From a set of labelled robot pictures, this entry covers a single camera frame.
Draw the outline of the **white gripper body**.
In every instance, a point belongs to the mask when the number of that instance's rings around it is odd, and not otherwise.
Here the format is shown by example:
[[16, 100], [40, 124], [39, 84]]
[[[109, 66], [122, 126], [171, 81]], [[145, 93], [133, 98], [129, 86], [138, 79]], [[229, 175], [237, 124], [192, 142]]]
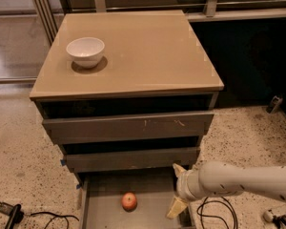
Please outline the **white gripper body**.
[[204, 197], [204, 190], [199, 183], [197, 170], [182, 172], [177, 177], [176, 191], [178, 196], [187, 201], [196, 201]]

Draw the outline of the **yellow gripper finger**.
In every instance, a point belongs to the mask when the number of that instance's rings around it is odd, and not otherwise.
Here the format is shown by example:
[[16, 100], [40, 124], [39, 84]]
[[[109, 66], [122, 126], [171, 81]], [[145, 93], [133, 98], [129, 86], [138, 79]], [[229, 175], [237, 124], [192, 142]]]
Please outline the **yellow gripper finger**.
[[173, 168], [174, 168], [174, 174], [176, 177], [181, 177], [187, 172], [185, 168], [183, 168], [182, 166], [176, 163], [173, 164]]
[[185, 199], [178, 196], [173, 196], [166, 217], [168, 219], [174, 219], [178, 217], [187, 207], [188, 202]]

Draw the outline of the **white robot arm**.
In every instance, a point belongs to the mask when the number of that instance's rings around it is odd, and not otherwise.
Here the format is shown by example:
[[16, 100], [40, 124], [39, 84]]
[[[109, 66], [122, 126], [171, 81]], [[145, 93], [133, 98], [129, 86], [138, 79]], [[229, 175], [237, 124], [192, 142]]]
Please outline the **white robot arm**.
[[176, 218], [191, 202], [205, 197], [247, 192], [286, 203], [286, 166], [240, 168], [208, 161], [191, 170], [175, 163], [173, 168], [177, 177], [176, 194], [166, 215], [168, 219]]

